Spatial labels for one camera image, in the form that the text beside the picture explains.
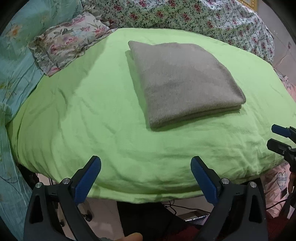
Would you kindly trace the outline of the person's left hand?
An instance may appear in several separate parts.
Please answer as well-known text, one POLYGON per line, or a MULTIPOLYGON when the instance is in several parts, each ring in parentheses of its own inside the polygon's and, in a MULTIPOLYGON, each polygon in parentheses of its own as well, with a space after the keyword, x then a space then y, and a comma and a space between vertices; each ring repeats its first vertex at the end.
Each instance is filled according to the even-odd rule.
POLYGON ((140 233, 132 233, 131 235, 128 235, 127 237, 122 237, 117 241, 142 241, 142 240, 143 240, 143 237, 140 233))

